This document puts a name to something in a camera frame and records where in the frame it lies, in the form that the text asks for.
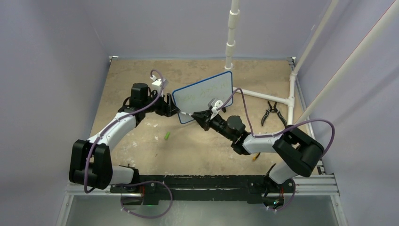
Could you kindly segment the blue framed whiteboard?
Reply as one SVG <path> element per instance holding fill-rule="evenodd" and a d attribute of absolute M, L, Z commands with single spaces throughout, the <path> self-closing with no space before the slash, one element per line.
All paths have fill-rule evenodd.
<path fill-rule="evenodd" d="M 217 98 L 226 107 L 233 104 L 233 99 L 227 100 L 233 92 L 233 74 L 225 71 L 221 74 L 200 80 L 193 84 L 178 88 L 172 92 L 175 105 L 181 112 L 193 113 L 208 109 L 211 99 Z M 193 118 L 179 113 L 178 119 L 181 124 L 193 121 Z"/>

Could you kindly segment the green marker cap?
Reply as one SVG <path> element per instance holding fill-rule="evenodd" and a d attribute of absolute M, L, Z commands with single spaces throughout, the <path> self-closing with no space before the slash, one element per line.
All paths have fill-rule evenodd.
<path fill-rule="evenodd" d="M 164 137 L 164 139 L 165 139 L 165 140 L 168 140 L 169 136 L 170 136 L 170 132 L 167 132 L 166 135 L 165 135 L 165 137 Z"/>

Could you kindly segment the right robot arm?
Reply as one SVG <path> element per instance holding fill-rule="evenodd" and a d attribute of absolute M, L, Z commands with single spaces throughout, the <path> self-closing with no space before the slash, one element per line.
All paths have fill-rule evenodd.
<path fill-rule="evenodd" d="M 241 117 L 223 119 L 211 110 L 195 112 L 191 117 L 205 130 L 213 129 L 232 142 L 239 155 L 277 153 L 282 162 L 273 166 L 264 179 L 265 188 L 277 191 L 287 180 L 299 175 L 309 177 L 326 149 L 318 141 L 291 125 L 276 134 L 253 135 L 246 131 Z"/>

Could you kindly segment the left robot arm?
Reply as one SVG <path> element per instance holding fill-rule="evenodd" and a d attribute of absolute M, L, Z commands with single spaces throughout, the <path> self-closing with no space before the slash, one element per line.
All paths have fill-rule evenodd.
<path fill-rule="evenodd" d="M 157 79 L 150 86 L 135 83 L 131 93 L 115 117 L 92 137 L 78 139 L 72 146 L 69 181 L 84 186 L 90 193 L 104 190 L 110 185 L 122 185 L 128 192 L 140 188 L 138 169 L 130 166 L 114 166 L 111 152 L 130 131 L 136 128 L 148 113 L 171 117 L 179 113 L 171 94 L 163 94 L 166 79 Z"/>

